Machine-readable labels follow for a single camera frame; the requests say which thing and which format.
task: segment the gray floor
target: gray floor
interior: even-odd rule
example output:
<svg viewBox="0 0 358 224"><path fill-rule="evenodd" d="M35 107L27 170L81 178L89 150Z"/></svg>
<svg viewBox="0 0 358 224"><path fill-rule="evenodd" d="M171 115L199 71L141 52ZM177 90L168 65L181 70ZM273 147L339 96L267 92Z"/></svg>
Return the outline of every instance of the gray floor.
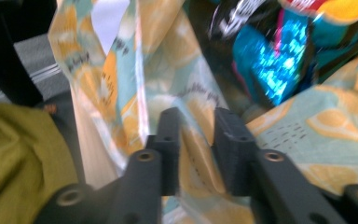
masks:
<svg viewBox="0 0 358 224"><path fill-rule="evenodd" d="M56 63L46 35L21 41L14 46L30 75ZM44 99L63 91L69 91L69 82L61 72L54 76L42 76L40 79L42 80L35 84L42 92ZM8 99L0 95L0 102L8 102Z"/></svg>

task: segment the black object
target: black object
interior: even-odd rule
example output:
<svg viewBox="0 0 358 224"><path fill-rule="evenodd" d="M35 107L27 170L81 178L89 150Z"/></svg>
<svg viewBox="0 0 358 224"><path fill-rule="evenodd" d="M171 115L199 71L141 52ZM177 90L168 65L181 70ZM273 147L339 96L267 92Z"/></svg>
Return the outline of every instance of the black object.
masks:
<svg viewBox="0 0 358 224"><path fill-rule="evenodd" d="M35 223L160 223L161 196L179 190L178 156L179 112L172 108L162 112L157 135L131 155L121 178L97 191L84 184L59 190Z"/></svg>
<svg viewBox="0 0 358 224"><path fill-rule="evenodd" d="M14 104L43 101L13 43L45 34L56 7L56 0L0 0L0 90Z"/></svg>
<svg viewBox="0 0 358 224"><path fill-rule="evenodd" d="M84 185L58 191L36 223L160 223L160 197L179 187L178 112L161 114L158 134L131 155L121 178L97 191ZM358 223L358 185L341 197L312 186L286 155L259 150L241 120L223 108L215 110L213 154L227 191L251 197L256 223Z"/></svg>

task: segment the plastic bag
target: plastic bag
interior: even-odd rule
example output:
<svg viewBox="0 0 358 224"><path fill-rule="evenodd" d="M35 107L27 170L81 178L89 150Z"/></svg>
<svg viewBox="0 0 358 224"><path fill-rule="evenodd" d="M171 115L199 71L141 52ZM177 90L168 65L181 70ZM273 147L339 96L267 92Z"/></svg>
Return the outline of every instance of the plastic bag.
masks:
<svg viewBox="0 0 358 224"><path fill-rule="evenodd" d="M164 199L164 223L250 220L250 209L225 194L213 161L213 111L227 105L181 9L183 1L131 1L106 56L91 23L94 4L98 1L64 1L49 40L117 173L156 133L160 112L176 106L182 115L181 193Z"/></svg>
<svg viewBox="0 0 358 224"><path fill-rule="evenodd" d="M213 110L227 106L181 9L183 1L131 1L106 56L91 23L90 12L95 4L98 1L64 1L49 40L76 97L98 128L118 174L125 169L128 156L143 147L148 134L156 132L159 113L176 106L182 114L181 194L163 200L163 222L252 223L249 199L225 193L213 160ZM307 92L310 98L301 98ZM312 183L339 191L345 183L358 182L358 132L354 141L350 134L340 137L339 132L338 138L330 138L330 133L323 131L314 134L307 122L313 116L319 118L318 111L310 108L319 107L323 100L327 102L323 109L354 102L348 107L354 112L358 101L345 98L338 103L334 97L340 97L340 93L328 99L323 92L306 93L256 119L249 127L261 147L286 150ZM310 99L312 104L304 107ZM308 110L298 113L301 108ZM281 129L299 135L285 141L281 135L286 132Z"/></svg>

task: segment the colorful package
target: colorful package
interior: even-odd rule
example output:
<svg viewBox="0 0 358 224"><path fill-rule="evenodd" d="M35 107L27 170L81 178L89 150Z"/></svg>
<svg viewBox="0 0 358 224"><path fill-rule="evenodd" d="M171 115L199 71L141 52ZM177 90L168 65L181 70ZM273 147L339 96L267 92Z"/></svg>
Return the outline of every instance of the colorful package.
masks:
<svg viewBox="0 0 358 224"><path fill-rule="evenodd" d="M333 9L326 7L332 4L329 1L288 2L282 1L288 9L282 9L276 17L272 40L257 32L259 24L255 28L246 24L233 47L236 66L244 78L246 90L255 102L265 106L279 105L293 94L323 82L358 55L358 17L352 18L349 13L347 22L353 23L337 24L344 20L330 13ZM335 6L343 5L335 1ZM358 7L354 9L355 15L358 15L357 10ZM295 26L293 21L302 25ZM307 40L299 43L300 36ZM280 54L280 48L292 52Z"/></svg>

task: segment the orange pattern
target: orange pattern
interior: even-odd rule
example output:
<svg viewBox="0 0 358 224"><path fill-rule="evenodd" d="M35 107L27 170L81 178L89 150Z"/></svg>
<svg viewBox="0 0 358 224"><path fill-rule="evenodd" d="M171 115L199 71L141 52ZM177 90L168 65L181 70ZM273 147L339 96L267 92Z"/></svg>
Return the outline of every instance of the orange pattern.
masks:
<svg viewBox="0 0 358 224"><path fill-rule="evenodd" d="M318 134L358 142L358 129L337 109L327 109L310 119L308 125Z"/></svg>
<svg viewBox="0 0 358 224"><path fill-rule="evenodd" d="M292 107L293 102L294 98L286 101L284 104L278 107L271 109L260 118L253 120L247 124L249 130L253 133L254 136L260 135L262 132L272 127L282 118L284 118L289 112L289 109Z"/></svg>

